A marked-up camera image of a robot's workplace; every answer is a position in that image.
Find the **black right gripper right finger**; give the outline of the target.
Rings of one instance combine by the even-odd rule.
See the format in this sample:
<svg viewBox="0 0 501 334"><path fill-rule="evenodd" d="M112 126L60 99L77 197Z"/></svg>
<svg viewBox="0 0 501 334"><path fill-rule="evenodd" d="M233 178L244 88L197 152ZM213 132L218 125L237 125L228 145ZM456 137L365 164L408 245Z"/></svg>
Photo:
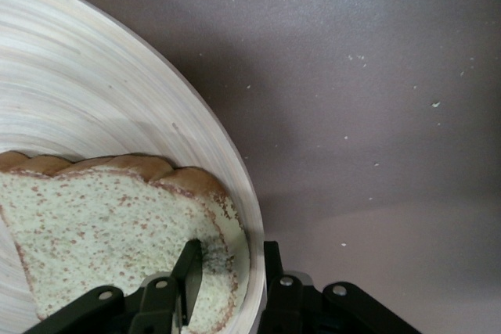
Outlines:
<svg viewBox="0 0 501 334"><path fill-rule="evenodd" d="M267 301L259 333L388 333L420 331L349 282L318 291L283 270L279 244L264 242Z"/></svg>

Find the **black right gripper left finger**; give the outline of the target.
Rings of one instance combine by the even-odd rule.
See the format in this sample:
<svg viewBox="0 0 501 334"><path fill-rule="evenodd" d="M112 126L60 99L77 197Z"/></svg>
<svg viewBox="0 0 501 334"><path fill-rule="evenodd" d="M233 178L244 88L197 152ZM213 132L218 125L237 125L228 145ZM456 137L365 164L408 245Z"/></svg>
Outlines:
<svg viewBox="0 0 501 334"><path fill-rule="evenodd" d="M202 246L189 240L170 272L147 277L130 296L100 286L27 333L180 333L189 324L203 276Z"/></svg>

